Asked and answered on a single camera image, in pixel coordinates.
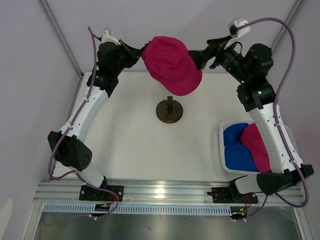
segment white plastic bin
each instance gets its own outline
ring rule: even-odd
[[[259,172],[256,171],[242,171],[242,170],[234,170],[230,169],[226,166],[226,160],[225,160],[225,143],[224,143],[224,131],[226,128],[234,125],[234,124],[252,124],[252,122],[245,122],[245,121],[224,121],[220,124],[220,132],[219,132],[219,137],[220,137],[220,159],[222,162],[222,167],[224,170],[226,170],[229,173],[235,173],[235,174],[242,174],[242,175],[250,175],[250,174],[258,174]],[[298,148],[297,148],[297,143],[294,138],[294,135],[291,131],[291,129],[288,126],[285,126],[285,129],[289,135],[289,138],[292,142],[292,145],[296,149],[297,153],[299,154]]]

